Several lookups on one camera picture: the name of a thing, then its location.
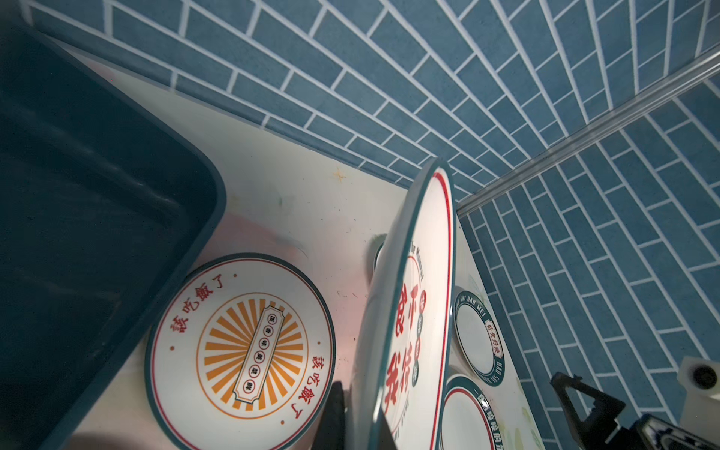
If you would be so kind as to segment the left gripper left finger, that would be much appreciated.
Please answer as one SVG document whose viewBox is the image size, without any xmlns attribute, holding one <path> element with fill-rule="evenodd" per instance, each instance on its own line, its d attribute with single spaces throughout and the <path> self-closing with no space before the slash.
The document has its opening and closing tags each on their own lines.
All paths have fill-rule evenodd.
<svg viewBox="0 0 720 450">
<path fill-rule="evenodd" d="M 333 382 L 312 450 L 343 450 L 345 448 L 345 393 L 340 381 Z"/>
</svg>

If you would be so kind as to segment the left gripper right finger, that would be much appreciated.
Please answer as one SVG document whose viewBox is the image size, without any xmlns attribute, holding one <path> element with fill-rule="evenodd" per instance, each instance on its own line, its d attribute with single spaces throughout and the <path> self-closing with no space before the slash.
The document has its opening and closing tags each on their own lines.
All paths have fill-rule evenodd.
<svg viewBox="0 0 720 450">
<path fill-rule="evenodd" d="M 370 450 L 397 450 L 391 429 L 384 412 L 376 408 L 370 415 L 369 440 L 367 448 Z"/>
</svg>

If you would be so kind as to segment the white plate red characters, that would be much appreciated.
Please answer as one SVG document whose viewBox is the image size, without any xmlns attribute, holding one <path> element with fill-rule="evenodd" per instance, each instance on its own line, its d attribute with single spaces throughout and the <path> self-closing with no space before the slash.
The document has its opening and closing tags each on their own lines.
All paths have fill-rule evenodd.
<svg viewBox="0 0 720 450">
<path fill-rule="evenodd" d="M 346 448 L 369 449 L 376 408 L 397 449 L 437 446 L 456 234 L 450 170 L 433 159 L 408 189 L 371 279 L 352 369 Z"/>
</svg>

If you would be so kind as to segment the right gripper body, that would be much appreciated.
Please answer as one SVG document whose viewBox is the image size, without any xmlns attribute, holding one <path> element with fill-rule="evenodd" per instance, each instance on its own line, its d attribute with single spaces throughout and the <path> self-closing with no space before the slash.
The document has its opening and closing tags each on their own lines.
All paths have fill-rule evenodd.
<svg viewBox="0 0 720 450">
<path fill-rule="evenodd" d="M 660 418 L 645 414 L 624 431 L 619 449 L 719 450 L 713 444 Z"/>
</svg>

